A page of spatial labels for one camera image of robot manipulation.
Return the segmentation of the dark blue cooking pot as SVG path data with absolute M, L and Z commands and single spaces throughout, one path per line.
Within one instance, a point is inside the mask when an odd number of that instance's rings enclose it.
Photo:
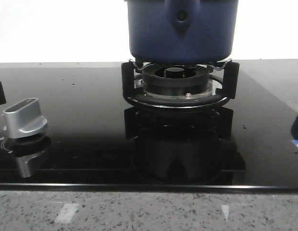
M 128 0 L 133 57 L 161 64 L 221 61 L 232 52 L 236 0 Z

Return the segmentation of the black pot support grate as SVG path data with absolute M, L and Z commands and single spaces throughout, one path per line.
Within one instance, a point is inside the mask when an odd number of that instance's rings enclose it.
M 240 64 L 231 59 L 213 65 L 122 63 L 123 98 L 139 108 L 201 110 L 236 97 Z

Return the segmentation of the black glass gas stove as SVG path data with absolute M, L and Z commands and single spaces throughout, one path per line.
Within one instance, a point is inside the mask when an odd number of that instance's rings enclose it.
M 135 192 L 298 192 L 298 113 L 246 73 L 223 107 L 138 109 L 120 64 L 0 65 L 0 189 Z M 17 157 L 4 109 L 38 98 L 50 145 Z

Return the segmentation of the silver stove control knob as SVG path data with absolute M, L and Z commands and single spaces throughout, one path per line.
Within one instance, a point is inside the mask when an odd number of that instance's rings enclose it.
M 17 157 L 43 152 L 50 145 L 46 135 L 47 119 L 42 115 L 38 98 L 27 98 L 4 109 L 7 146 Z

